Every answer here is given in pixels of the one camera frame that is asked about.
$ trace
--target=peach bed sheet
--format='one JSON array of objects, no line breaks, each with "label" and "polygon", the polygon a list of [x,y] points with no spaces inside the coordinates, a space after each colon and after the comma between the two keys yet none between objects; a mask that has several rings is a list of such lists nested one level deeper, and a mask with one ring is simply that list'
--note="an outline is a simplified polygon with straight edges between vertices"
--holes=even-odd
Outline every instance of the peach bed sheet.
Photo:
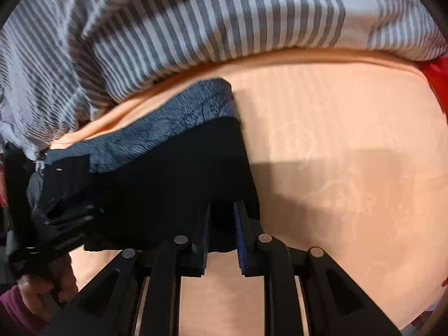
[{"label": "peach bed sheet", "polygon": [[[324,248],[400,328],[448,275],[448,128],[412,64],[383,53],[289,49],[198,67],[53,143],[63,148],[155,109],[195,80],[232,84],[266,232]],[[80,287],[114,252],[72,253]],[[261,335],[262,279],[235,252],[184,279],[181,335]]]}]

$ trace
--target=purple sleeve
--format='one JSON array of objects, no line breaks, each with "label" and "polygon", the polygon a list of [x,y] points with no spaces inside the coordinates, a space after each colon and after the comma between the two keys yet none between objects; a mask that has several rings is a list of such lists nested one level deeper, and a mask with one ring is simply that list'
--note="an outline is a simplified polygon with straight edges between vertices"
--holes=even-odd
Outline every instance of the purple sleeve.
[{"label": "purple sleeve", "polygon": [[17,286],[0,296],[0,323],[11,336],[35,336],[45,325],[25,307]]}]

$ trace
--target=round metal bolt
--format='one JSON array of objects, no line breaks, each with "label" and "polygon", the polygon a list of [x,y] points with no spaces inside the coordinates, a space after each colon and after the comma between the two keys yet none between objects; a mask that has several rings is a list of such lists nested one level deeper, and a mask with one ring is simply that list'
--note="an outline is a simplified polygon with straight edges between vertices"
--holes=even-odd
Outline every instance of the round metal bolt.
[{"label": "round metal bolt", "polygon": [[188,238],[185,235],[177,235],[174,238],[174,242],[178,245],[185,244],[188,241]]},{"label": "round metal bolt", "polygon": [[323,257],[323,254],[324,254],[323,250],[321,248],[317,248],[317,247],[311,248],[310,253],[315,258],[321,258],[321,257]]},{"label": "round metal bolt", "polygon": [[134,249],[124,249],[122,252],[122,256],[125,259],[131,259],[135,256],[135,250]]},{"label": "round metal bolt", "polygon": [[264,244],[266,244],[266,243],[272,241],[272,236],[271,236],[271,235],[268,235],[268,234],[260,234],[260,235],[258,236],[258,240],[259,240],[260,242],[263,242]]}]

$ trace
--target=folded black garment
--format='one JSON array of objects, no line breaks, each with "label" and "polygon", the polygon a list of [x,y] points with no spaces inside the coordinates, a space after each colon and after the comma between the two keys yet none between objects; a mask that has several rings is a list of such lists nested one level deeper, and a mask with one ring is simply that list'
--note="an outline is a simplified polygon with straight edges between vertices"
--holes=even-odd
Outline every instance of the folded black garment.
[{"label": "folded black garment", "polygon": [[[199,212],[211,202],[209,251],[220,252],[236,249],[233,201],[244,200],[248,216],[259,219],[235,117],[188,129],[116,170],[89,169],[89,155],[47,165],[37,215],[46,215],[55,204],[68,210],[82,198],[104,209],[99,235],[118,247],[149,249],[177,235],[191,237]],[[89,247],[98,250],[94,244]]]}]

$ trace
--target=gray and white striped fabric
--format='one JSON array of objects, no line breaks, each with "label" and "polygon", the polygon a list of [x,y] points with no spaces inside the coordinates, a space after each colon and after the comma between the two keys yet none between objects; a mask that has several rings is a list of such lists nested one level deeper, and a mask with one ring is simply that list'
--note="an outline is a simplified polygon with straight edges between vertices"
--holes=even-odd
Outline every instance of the gray and white striped fabric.
[{"label": "gray and white striped fabric", "polygon": [[292,46],[447,49],[419,0],[22,0],[0,32],[0,144],[34,158],[172,74]]}]

